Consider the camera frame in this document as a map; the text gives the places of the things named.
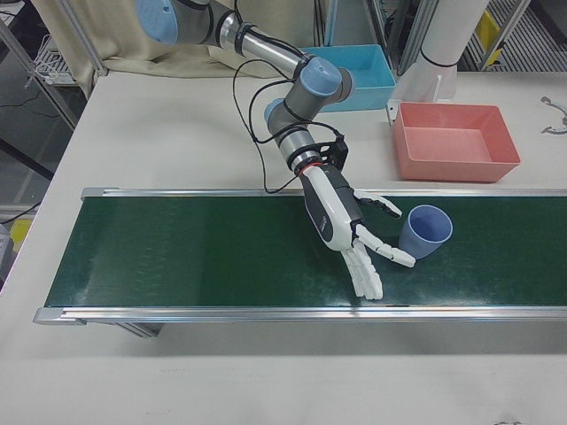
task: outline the yellow object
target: yellow object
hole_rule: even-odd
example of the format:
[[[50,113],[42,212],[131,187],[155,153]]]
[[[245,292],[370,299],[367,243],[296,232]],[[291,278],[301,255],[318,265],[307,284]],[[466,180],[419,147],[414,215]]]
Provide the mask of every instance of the yellow object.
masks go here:
[[[477,33],[482,46],[485,48],[485,50],[488,50],[500,33],[500,27],[494,20],[493,15],[491,15],[489,11],[485,11],[482,14],[482,18],[478,22],[475,32]],[[498,60],[498,58],[500,57],[501,52],[502,47],[496,49],[490,59],[488,59],[488,65],[492,65],[494,62],[496,62],[496,60]]]
[[[14,241],[14,252],[18,252],[21,245],[24,243],[24,239],[26,239],[27,232],[32,225],[31,220],[27,219],[20,219],[14,221],[12,224],[12,228],[10,229],[10,237]]]

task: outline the blue joint cap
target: blue joint cap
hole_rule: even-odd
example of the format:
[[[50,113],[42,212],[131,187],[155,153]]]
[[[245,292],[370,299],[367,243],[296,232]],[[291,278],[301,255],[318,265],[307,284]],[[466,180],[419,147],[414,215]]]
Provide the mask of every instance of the blue joint cap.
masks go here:
[[[268,106],[266,106],[266,109],[264,110],[264,120],[266,121],[266,124],[268,124],[269,116],[272,114],[272,111],[274,111],[275,108],[283,101],[283,99],[275,99],[272,100],[272,102]]]
[[[152,40],[177,43],[179,27],[171,0],[136,0],[136,13],[144,32]]]
[[[319,97],[335,94],[343,76],[331,62],[323,58],[313,58],[299,74],[301,85],[309,93]]]

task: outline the beige curtain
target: beige curtain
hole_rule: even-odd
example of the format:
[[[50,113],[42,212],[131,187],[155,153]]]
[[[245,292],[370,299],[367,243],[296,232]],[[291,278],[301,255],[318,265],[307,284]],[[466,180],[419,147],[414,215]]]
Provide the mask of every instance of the beige curtain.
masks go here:
[[[56,0],[32,0],[55,39],[74,78],[88,96],[96,83],[89,58]],[[232,7],[233,0],[221,0]],[[206,46],[169,46],[149,39],[136,17],[134,0],[69,0],[84,31],[105,65],[114,71],[151,75],[224,77],[243,61],[236,53]],[[313,45],[313,2],[307,0],[239,0],[245,20],[299,47]],[[248,73],[269,76],[252,64]]]

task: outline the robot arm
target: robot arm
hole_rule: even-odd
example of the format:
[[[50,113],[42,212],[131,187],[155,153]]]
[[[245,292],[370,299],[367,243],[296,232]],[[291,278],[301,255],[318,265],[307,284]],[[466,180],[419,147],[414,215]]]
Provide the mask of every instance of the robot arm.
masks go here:
[[[158,42],[234,49],[245,58],[265,59],[295,79],[287,96],[266,108],[268,130],[288,167],[300,178],[306,209],[319,236],[343,255],[356,295],[382,298],[382,283],[365,246],[407,267],[415,259],[372,235],[358,203],[377,205],[394,217],[401,212],[389,201],[349,186],[340,173],[348,151],[344,140],[316,143],[307,128],[326,104],[350,95],[350,73],[255,31],[214,0],[136,0],[136,9],[144,31]]]

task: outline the cable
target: cable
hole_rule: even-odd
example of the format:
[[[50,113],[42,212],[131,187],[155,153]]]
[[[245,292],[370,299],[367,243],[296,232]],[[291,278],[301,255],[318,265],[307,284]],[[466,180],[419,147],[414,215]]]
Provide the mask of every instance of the cable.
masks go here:
[[[21,106],[24,106],[25,104],[36,100],[39,95],[41,94],[41,91],[38,91],[37,94],[34,97],[30,97],[29,99],[24,100],[22,103],[20,104],[0,104],[0,108],[19,108]],[[31,110],[31,113],[35,113],[36,115],[41,115],[43,117],[47,117],[47,118],[58,118],[58,115],[49,115],[48,113],[44,113],[44,112],[39,112],[39,111],[34,111]]]
[[[34,210],[35,208],[37,208],[40,203],[42,201],[36,202],[34,205],[32,205],[31,207],[29,207],[28,209],[26,209],[26,211],[19,213],[18,215],[13,216],[12,218],[8,219],[8,220],[4,220],[4,221],[0,221],[0,224],[8,224],[11,221],[17,220],[19,217],[21,217],[22,215],[26,215],[27,213],[31,212],[32,210]]]
[[[238,73],[240,73],[240,71],[242,70],[243,67],[245,67],[248,64],[251,64],[252,62],[263,62],[265,64],[270,65],[272,68],[274,68],[283,77],[285,77],[285,74],[277,66],[270,64],[267,60],[251,59],[251,60],[247,60],[241,66],[239,66],[237,68],[237,70],[235,71],[234,76],[232,77],[232,98],[234,99],[234,104],[237,108],[238,116],[240,117],[242,124],[245,126],[246,132],[252,138],[252,142],[254,143],[254,146],[256,147],[256,151],[258,152],[258,155],[260,156],[260,162],[261,162],[261,166],[262,166],[262,182],[263,182],[263,186],[264,186],[264,191],[266,193],[269,193],[270,195],[273,195],[273,194],[287,188],[295,179],[297,179],[297,175],[293,176],[289,181],[287,181],[283,186],[281,186],[278,189],[268,189],[268,182],[267,182],[268,177],[267,177],[267,172],[266,172],[266,161],[264,160],[264,155],[262,154],[262,151],[260,149],[260,145],[258,143],[256,143],[256,141],[255,141],[256,140],[255,135],[253,134],[251,129],[246,124],[245,117],[242,114],[242,111],[240,109],[240,105],[238,104],[238,99],[237,99],[237,77],[238,77]]]
[[[24,104],[27,104],[33,100],[36,100],[39,95],[40,95],[41,91],[37,91],[37,94],[34,97],[30,97],[29,99],[24,100],[21,104],[0,104],[0,108],[19,108],[21,106],[23,106]]]
[[[275,132],[272,136],[270,136],[268,139],[265,140],[260,140],[256,134],[254,133],[254,129],[253,129],[253,125],[252,125],[252,109],[253,109],[253,105],[254,102],[256,101],[256,99],[258,98],[258,95],[264,91],[265,89],[269,89],[271,87],[274,87],[276,85],[280,85],[280,84],[285,84],[285,83],[290,83],[290,82],[295,82],[295,80],[293,79],[287,79],[285,78],[284,80],[280,80],[280,81],[272,81],[262,87],[260,87],[258,90],[256,90],[256,92],[254,93],[254,95],[252,96],[252,100],[250,101],[249,105],[248,105],[248,123],[246,124],[246,120],[244,115],[242,114],[242,110],[240,109],[240,105],[238,103],[237,100],[237,91],[236,91],[236,83],[237,83],[237,76],[238,73],[240,73],[240,71],[242,70],[242,68],[252,62],[262,62],[265,64],[270,65],[272,68],[274,68],[277,72],[280,73],[280,75],[282,75],[283,77],[285,77],[284,73],[277,68],[276,66],[274,66],[273,64],[269,63],[267,60],[264,59],[251,59],[251,60],[247,60],[246,62],[244,62],[241,66],[238,67],[238,69],[235,71],[234,76],[232,77],[232,98],[234,99],[234,103],[235,106],[237,108],[238,111],[238,115],[240,117],[240,120],[242,121],[243,125],[245,126],[246,132],[248,133],[248,135],[252,138],[252,142],[254,143],[254,146],[256,147],[256,150],[258,151],[258,154],[260,155],[260,162],[262,165],[262,175],[263,175],[263,184],[264,184],[264,190],[267,193],[270,194],[274,194],[279,192],[280,190],[285,189],[291,182],[293,182],[297,176],[293,177],[292,179],[290,179],[288,182],[286,182],[281,188],[279,189],[268,189],[268,185],[267,185],[267,176],[266,176],[266,163],[264,161],[264,156],[262,155],[261,149],[260,149],[260,145],[261,144],[265,144],[268,142],[271,142],[273,140],[275,140],[277,137],[279,137],[280,135],[284,134],[287,131],[290,131],[294,128],[305,128],[305,126],[307,125],[314,125],[314,126],[319,126],[319,127],[323,127],[323,128],[327,128],[329,130],[331,130],[333,132],[333,134],[335,135],[335,137],[338,138],[342,138],[344,139],[344,135],[342,135],[336,128],[334,128],[333,126],[326,124],[324,122],[319,122],[319,121],[312,121],[312,120],[299,120],[298,122],[294,122],[284,128],[281,128],[280,130],[278,130],[277,132]]]
[[[237,15],[238,22],[240,24],[242,24],[244,22],[244,19],[242,18],[242,13],[240,13],[240,10],[238,9],[238,0],[234,0],[234,13]],[[273,43],[277,47],[279,47],[280,49],[283,49],[283,50],[286,50],[290,53],[293,53],[294,55],[297,55],[300,58],[303,57],[303,52],[301,50],[299,50],[297,47],[295,47],[293,44],[289,44],[288,42],[285,42],[284,40],[280,40],[279,38],[274,38],[274,37],[271,37],[269,35],[264,35],[264,34],[258,33],[257,31],[254,31],[253,29],[249,29],[248,32],[250,34],[260,38],[264,42]]]

